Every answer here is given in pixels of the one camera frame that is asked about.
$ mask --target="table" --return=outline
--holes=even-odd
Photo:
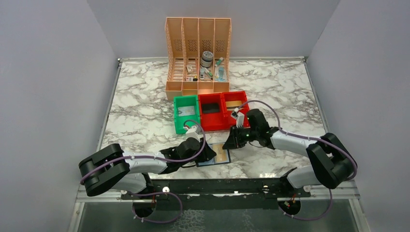
[[[246,91],[248,100],[262,100],[279,114],[282,127],[309,136],[325,133],[318,105],[302,60],[231,60],[231,91]],[[186,139],[174,128],[173,102],[165,96],[168,62],[123,62],[102,147],[119,143],[135,152],[154,152],[179,145]],[[258,103],[269,125],[277,122],[270,110]],[[207,132],[208,143],[225,142],[229,131]],[[258,178],[280,177],[294,167],[309,165],[308,158],[281,150],[246,145],[231,151],[224,165],[179,169],[151,178]]]

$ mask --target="marble vein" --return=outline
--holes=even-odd
[[[324,128],[313,91],[301,61],[230,61],[231,91],[245,90],[249,100],[262,100],[275,108],[282,127],[309,136],[323,135]],[[174,107],[167,101],[168,62],[124,62],[110,110],[102,146],[119,143],[125,150],[158,151],[186,139],[175,134]],[[263,105],[271,126],[274,115]],[[209,143],[225,142],[228,131],[207,132]],[[309,165],[308,158],[280,150],[250,145],[231,151],[232,163],[180,169],[151,178],[257,178],[279,177],[293,167]]]

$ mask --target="gray wall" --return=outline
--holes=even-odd
[[[165,18],[232,18],[231,56],[308,56],[339,0],[88,0],[115,54],[166,57]]]
[[[0,3],[0,227],[66,231],[116,56],[85,0]]]
[[[307,60],[372,231],[408,231],[410,1],[341,0]]]

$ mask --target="marble table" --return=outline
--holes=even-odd
[[[279,114],[287,131],[323,135],[324,127],[302,61],[235,60],[229,62],[231,91],[244,90],[248,100],[262,100]],[[109,113],[102,147],[119,143],[124,150],[154,152],[176,146],[186,139],[174,128],[174,106],[165,96],[167,61],[123,62]],[[277,121],[267,107],[259,108],[271,126]],[[225,142],[229,131],[207,132],[208,143]],[[151,178],[258,178],[280,177],[308,158],[288,151],[246,145],[231,151],[229,164],[179,169]]]

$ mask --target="teal object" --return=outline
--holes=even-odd
[[[198,96],[174,97],[174,124],[175,132],[177,134],[185,134],[186,130],[184,130],[184,122],[188,119],[201,123]],[[194,126],[195,123],[187,122],[187,125],[191,127]]]

